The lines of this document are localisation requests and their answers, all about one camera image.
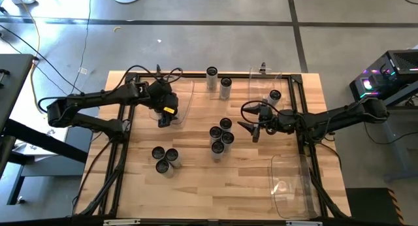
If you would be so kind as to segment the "silver aluminium bracket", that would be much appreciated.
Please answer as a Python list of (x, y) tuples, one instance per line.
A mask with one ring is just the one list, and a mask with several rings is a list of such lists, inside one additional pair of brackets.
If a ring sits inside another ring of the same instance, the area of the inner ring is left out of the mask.
[(140, 223), (140, 219), (106, 219), (103, 221), (103, 226), (133, 226)]
[(286, 221), (286, 226), (323, 226), (320, 221)]

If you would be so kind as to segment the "dark grey desk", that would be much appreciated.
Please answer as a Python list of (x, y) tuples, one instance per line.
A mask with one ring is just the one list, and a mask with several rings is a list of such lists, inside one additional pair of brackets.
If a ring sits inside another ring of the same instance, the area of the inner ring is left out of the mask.
[(20, 165), (18, 175), (8, 197), (7, 204), (18, 202), (25, 176), (22, 174), (26, 164), (34, 157), (13, 151), (14, 143), (22, 140), (57, 155), (85, 163), (87, 152), (41, 133), (10, 118), (12, 109), (29, 74), (34, 56), (31, 54), (0, 54), (0, 177), (7, 163)]

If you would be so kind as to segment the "clear plastic bin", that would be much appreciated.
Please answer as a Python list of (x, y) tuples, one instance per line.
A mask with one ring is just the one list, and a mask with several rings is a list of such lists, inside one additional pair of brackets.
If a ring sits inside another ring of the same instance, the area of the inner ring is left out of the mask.
[(320, 215), (305, 155), (274, 155), (268, 166), (272, 206), (283, 219), (312, 219)]
[(249, 100), (267, 100), (269, 92), (276, 89), (281, 92), (281, 99), (275, 106), (276, 109), (284, 108), (282, 95), (282, 72), (278, 69), (272, 69), (267, 74), (261, 74), (259, 67), (253, 67), (249, 71)]
[(174, 73), (164, 75), (161, 78), (166, 80), (167, 82), (170, 82), (173, 92), (177, 94), (178, 113), (177, 115), (175, 115), (177, 117), (177, 120), (173, 120), (170, 126), (179, 129), (181, 128), (181, 126), (184, 125), (185, 119), (189, 112), (195, 83), (190, 79), (184, 78), (180, 75), (175, 75)]

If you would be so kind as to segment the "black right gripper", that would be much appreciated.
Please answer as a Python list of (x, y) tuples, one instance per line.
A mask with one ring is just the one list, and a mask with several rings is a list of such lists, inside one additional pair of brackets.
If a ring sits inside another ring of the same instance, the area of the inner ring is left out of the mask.
[(258, 115), (256, 124), (238, 121), (241, 127), (249, 131), (252, 135), (252, 142), (257, 143), (264, 129), (268, 135), (274, 135), (277, 132), (288, 133), (289, 124), (285, 123), (285, 118), (280, 114), (274, 114), (271, 106), (266, 103), (259, 103), (255, 106), (244, 105), (243, 112)]

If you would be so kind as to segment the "black computer with coloured lights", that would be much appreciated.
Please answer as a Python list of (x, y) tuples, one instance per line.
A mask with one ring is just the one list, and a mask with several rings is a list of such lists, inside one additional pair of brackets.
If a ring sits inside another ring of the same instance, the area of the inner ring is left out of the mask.
[(354, 100), (386, 99), (418, 80), (418, 49), (388, 50), (350, 84)]

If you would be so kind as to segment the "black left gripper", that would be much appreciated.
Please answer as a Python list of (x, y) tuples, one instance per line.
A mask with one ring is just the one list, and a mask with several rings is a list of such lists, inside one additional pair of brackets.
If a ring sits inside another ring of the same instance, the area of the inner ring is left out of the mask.
[(177, 120), (178, 113), (178, 97), (172, 90), (170, 83), (166, 80), (159, 79), (151, 83), (147, 88), (146, 91), (150, 98), (144, 103), (150, 109), (156, 111), (165, 112), (163, 109), (165, 107), (175, 109), (175, 113), (165, 113), (164, 116), (157, 121), (157, 125), (159, 128), (164, 128), (170, 126), (173, 120)]

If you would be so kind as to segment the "black box with hazard stripes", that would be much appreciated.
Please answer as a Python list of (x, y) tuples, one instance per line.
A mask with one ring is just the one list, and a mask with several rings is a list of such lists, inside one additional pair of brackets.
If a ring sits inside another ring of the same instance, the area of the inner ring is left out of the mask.
[(353, 218), (374, 223), (405, 225), (400, 204), (387, 187), (346, 188)]

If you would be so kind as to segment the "Tropical Vibe Celsius can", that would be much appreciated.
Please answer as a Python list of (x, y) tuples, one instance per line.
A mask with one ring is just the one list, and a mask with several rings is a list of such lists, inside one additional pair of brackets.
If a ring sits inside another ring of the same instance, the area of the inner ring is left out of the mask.
[(232, 80), (229, 77), (223, 77), (220, 81), (219, 97), (222, 100), (227, 100), (230, 97), (232, 88)]
[(276, 89), (273, 89), (269, 92), (267, 96), (267, 103), (272, 106), (276, 106), (279, 103), (280, 99), (281, 99), (281, 92)]
[(165, 158), (165, 149), (161, 146), (156, 146), (153, 150), (152, 150), (152, 157), (155, 160), (162, 160)]
[(206, 70), (206, 87), (209, 91), (215, 91), (217, 87), (217, 68), (209, 67)]

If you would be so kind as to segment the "white paper sheet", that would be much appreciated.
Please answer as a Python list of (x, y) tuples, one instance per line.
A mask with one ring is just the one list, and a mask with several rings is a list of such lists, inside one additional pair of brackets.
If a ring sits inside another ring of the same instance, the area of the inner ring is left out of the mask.
[[(55, 128), (49, 126), (45, 119), (30, 121), (25, 126), (60, 141), (65, 140), (68, 131), (67, 128)], [(14, 151), (20, 154), (32, 155), (35, 157), (49, 157), (56, 155), (56, 153), (47, 151), (45, 148), (30, 144), (18, 138), (14, 143)]]

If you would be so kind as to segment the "grey metal computer stand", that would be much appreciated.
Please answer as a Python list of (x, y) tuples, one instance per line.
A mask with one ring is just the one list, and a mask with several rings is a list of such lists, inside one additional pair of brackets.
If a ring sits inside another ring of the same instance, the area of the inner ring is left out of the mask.
[(394, 114), (381, 125), (382, 137), (367, 134), (375, 144), (390, 147), (398, 170), (383, 176), (385, 182), (418, 178), (418, 86), (410, 85), (384, 100)]

